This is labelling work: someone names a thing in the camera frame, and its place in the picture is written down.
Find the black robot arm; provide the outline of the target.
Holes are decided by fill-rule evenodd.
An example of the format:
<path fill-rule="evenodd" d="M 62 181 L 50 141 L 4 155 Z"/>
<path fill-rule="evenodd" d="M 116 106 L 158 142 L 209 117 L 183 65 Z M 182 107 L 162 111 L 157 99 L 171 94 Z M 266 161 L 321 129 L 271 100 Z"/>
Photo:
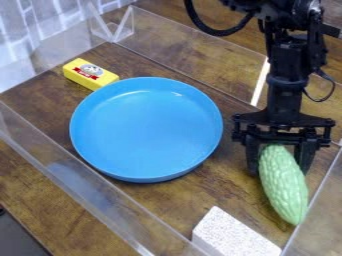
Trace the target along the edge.
<path fill-rule="evenodd" d="M 270 71 L 263 110 L 233 116 L 233 139 L 246 147 L 247 168 L 258 173 L 259 147 L 294 147 L 295 161 L 307 171 L 316 151 L 330 145 L 336 121 L 301 112 L 311 74 L 324 75 L 328 49 L 321 0 L 221 0 L 258 19 L 265 34 Z"/>

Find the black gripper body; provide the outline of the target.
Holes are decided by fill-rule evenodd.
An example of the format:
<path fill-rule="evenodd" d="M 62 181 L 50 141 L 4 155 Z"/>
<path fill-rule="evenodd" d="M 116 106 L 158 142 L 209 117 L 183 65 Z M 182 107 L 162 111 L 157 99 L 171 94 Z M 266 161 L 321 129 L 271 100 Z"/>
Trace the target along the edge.
<path fill-rule="evenodd" d="M 329 146 L 336 121 L 301 112 L 307 82 L 309 79 L 287 81 L 267 75 L 267 106 L 258 112 L 233 116 L 234 141 L 245 146 L 249 143 Z"/>

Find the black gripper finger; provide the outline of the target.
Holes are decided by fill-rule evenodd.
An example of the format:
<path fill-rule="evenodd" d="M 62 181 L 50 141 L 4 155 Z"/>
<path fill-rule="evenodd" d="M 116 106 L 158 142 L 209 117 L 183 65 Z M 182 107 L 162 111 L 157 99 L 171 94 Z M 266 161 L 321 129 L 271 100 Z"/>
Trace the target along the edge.
<path fill-rule="evenodd" d="M 247 169 L 253 176 L 258 175 L 258 165 L 259 165 L 259 140 L 249 135 L 246 137 L 246 160 Z"/>
<path fill-rule="evenodd" d="M 305 139 L 294 149 L 294 157 L 303 174 L 307 174 L 317 152 L 317 140 Z"/>

